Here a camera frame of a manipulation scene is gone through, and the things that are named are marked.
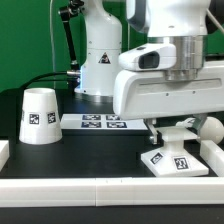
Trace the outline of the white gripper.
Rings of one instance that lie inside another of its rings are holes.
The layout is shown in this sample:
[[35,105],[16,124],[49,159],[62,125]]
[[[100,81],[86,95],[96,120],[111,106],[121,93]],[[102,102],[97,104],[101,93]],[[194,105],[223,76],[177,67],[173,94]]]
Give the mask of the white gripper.
[[195,80],[167,81],[161,71],[123,70],[115,80],[113,111],[123,120],[147,119],[149,139],[158,143],[154,120],[196,114],[193,129],[200,134],[207,115],[224,111],[224,65],[206,65]]

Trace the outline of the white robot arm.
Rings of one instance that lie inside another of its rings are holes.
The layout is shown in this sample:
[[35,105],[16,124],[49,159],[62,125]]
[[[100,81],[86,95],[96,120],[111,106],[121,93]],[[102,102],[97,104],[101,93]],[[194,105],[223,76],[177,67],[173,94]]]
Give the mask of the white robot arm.
[[113,100],[125,120],[142,119],[158,141],[158,118],[194,115],[199,129],[207,115],[224,111],[224,60],[207,61],[206,39],[222,0],[126,0],[126,18],[147,42],[125,52],[119,34],[103,23],[102,0],[84,0],[87,59],[75,92]]

